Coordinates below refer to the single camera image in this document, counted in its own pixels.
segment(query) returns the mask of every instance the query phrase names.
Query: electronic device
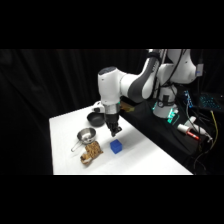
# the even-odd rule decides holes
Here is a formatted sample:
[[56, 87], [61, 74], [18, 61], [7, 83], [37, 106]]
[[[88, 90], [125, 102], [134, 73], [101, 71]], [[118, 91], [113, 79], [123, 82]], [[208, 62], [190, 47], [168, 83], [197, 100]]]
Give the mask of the electronic device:
[[[189, 102], [189, 108], [197, 108], [197, 93], [193, 94], [190, 90], [184, 91], [184, 101], [186, 104]], [[224, 99], [218, 94], [201, 93], [199, 109], [224, 113]]]

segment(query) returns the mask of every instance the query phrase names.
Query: wire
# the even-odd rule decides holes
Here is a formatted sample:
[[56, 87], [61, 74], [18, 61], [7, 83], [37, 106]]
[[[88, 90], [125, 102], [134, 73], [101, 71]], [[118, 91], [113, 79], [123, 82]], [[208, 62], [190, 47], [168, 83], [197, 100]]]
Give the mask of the wire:
[[[212, 150], [212, 148], [213, 148], [213, 140], [211, 140], [211, 143], [212, 143], [212, 146], [211, 146], [211, 148], [208, 150], [208, 152], [210, 151], [210, 150]], [[207, 154], [207, 153], [202, 153], [201, 155], [199, 155], [197, 158], [196, 158], [196, 160], [194, 161], [194, 170], [196, 169], [196, 163], [199, 163], [199, 159], [203, 156], [203, 155], [205, 155], [205, 154]]]
[[171, 78], [173, 77], [174, 73], [175, 73], [176, 70], [177, 70], [177, 67], [178, 67], [179, 64], [180, 64], [180, 60], [181, 60], [181, 58], [182, 58], [182, 54], [183, 54], [183, 49], [181, 49], [181, 51], [180, 51], [180, 57], [179, 57], [179, 60], [178, 60], [178, 62], [177, 62], [177, 65], [175, 66], [173, 72], [171, 73], [169, 79], [168, 79], [168, 80], [167, 80], [161, 87], [164, 87], [164, 86], [171, 80]]
[[217, 140], [218, 140], [218, 136], [219, 136], [219, 129], [218, 129], [218, 126], [217, 126], [217, 122], [216, 122], [216, 119], [215, 119], [215, 115], [213, 113], [213, 111], [211, 111], [211, 114], [212, 114], [212, 117], [213, 117], [213, 120], [214, 120], [214, 123], [215, 123], [215, 128], [216, 128], [216, 137], [215, 137], [215, 141], [214, 141], [214, 144], [212, 146], [212, 148], [214, 148]]
[[213, 117], [213, 120], [214, 120], [214, 123], [215, 123], [215, 128], [216, 128], [216, 138], [215, 138], [215, 141], [214, 141], [214, 142], [213, 142], [213, 140], [211, 141], [211, 142], [212, 142], [212, 146], [211, 146], [211, 148], [210, 148], [207, 152], [204, 152], [204, 153], [202, 153], [201, 155], [199, 155], [199, 156], [197, 157], [197, 159], [196, 159], [195, 162], [194, 162], [194, 170], [195, 170], [195, 168], [196, 168], [196, 163], [198, 162], [198, 160], [199, 160], [203, 155], [208, 154], [208, 153], [214, 148], [214, 146], [215, 146], [215, 144], [216, 144], [216, 142], [217, 142], [217, 140], [218, 140], [219, 130], [218, 130], [217, 122], [216, 122], [215, 115], [214, 115], [213, 111], [211, 111], [211, 114], [212, 114], [212, 117]]

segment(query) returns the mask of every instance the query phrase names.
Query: silver bowl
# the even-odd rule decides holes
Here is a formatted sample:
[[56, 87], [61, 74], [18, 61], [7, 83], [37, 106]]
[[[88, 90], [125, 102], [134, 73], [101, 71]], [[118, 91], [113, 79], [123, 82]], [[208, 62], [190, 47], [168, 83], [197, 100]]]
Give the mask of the silver bowl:
[[96, 139], [96, 130], [93, 128], [86, 128], [80, 131], [77, 135], [77, 138], [84, 145], [91, 144]]

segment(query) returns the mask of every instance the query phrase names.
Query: green light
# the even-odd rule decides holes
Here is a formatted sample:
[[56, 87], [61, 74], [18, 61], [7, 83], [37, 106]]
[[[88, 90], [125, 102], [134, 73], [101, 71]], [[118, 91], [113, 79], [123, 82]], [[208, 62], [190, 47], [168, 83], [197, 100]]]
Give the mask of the green light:
[[173, 109], [170, 110], [170, 113], [169, 113], [169, 115], [168, 115], [168, 118], [171, 118], [171, 114], [172, 114], [172, 112], [173, 112]]
[[155, 106], [152, 108], [152, 110], [155, 110], [157, 103], [155, 103]]

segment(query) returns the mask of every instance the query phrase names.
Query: black cable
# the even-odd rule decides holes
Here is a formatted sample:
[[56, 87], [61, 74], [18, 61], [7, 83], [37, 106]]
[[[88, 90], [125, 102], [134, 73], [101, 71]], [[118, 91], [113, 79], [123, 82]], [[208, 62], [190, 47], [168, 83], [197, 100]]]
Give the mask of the black cable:
[[[197, 118], [200, 122], [200, 115], [199, 115], [199, 104], [200, 104], [200, 79], [198, 77], [198, 96], [197, 96]], [[201, 140], [201, 127], [200, 124], [198, 125], [199, 127], [199, 136], [200, 136], [200, 140]], [[198, 151], [200, 152], [200, 142], [198, 141]]]
[[166, 84], [170, 82], [171, 78], [173, 77], [174, 73], [176, 72], [176, 70], [177, 70], [177, 68], [178, 68], [178, 66], [179, 66], [179, 64], [180, 64], [180, 60], [181, 60], [181, 58], [182, 58], [182, 54], [183, 54], [183, 49], [181, 49], [180, 57], [179, 57], [179, 60], [178, 60], [178, 62], [177, 62], [176, 67], [174, 68], [173, 72], [171, 73], [169, 79], [168, 79], [168, 80], [167, 80], [161, 87], [165, 87]]

